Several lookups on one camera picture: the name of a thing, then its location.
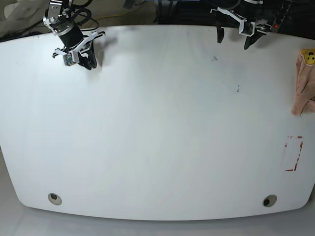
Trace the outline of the peach pink T-shirt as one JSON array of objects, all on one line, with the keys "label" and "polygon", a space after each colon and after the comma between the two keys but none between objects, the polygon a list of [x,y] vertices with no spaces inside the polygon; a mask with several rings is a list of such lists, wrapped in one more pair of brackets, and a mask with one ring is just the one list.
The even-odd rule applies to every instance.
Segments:
[{"label": "peach pink T-shirt", "polygon": [[315,112],[315,49],[302,49],[295,66],[295,98],[291,113]]}]

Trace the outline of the left table grommet hole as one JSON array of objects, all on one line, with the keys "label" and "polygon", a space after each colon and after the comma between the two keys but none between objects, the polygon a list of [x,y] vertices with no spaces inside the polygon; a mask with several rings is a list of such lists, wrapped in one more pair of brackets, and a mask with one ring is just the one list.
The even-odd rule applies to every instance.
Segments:
[{"label": "left table grommet hole", "polygon": [[48,200],[56,206],[60,206],[62,204],[62,199],[60,196],[54,193],[48,194]]}]

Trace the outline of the table grommet hole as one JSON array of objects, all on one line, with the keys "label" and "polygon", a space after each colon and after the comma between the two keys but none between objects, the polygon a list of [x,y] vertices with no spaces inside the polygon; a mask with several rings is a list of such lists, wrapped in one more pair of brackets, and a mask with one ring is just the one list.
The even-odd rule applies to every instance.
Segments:
[{"label": "table grommet hole", "polygon": [[62,199],[60,196],[54,193],[48,194],[48,200],[56,206],[60,206],[62,204]]},{"label": "table grommet hole", "polygon": [[262,204],[264,207],[272,207],[277,201],[276,195],[269,195],[264,198]]}]

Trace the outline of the black power strip red switch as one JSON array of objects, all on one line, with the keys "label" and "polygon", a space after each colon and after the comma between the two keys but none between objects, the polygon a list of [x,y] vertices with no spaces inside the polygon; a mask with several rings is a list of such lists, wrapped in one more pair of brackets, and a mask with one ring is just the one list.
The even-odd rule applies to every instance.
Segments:
[{"label": "black power strip red switch", "polygon": [[277,33],[288,14],[288,11],[292,5],[292,2],[289,0],[283,0],[280,8],[276,10],[276,17],[271,27],[271,32]]}]

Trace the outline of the right table grommet hole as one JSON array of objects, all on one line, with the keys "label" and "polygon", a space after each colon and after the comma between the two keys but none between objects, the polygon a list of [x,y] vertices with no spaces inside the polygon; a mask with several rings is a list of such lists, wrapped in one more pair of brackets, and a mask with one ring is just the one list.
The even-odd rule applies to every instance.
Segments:
[{"label": "right table grommet hole", "polygon": [[277,201],[276,195],[269,195],[264,198],[262,204],[264,207],[272,207]]}]

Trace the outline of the red tape rectangle marking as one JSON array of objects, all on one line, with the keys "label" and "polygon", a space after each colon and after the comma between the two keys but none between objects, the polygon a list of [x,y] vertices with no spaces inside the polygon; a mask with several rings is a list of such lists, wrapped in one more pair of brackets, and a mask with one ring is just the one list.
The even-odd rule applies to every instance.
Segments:
[{"label": "red tape rectangle marking", "polygon": [[284,146],[283,168],[285,172],[297,169],[303,147],[303,136],[288,136]]}]

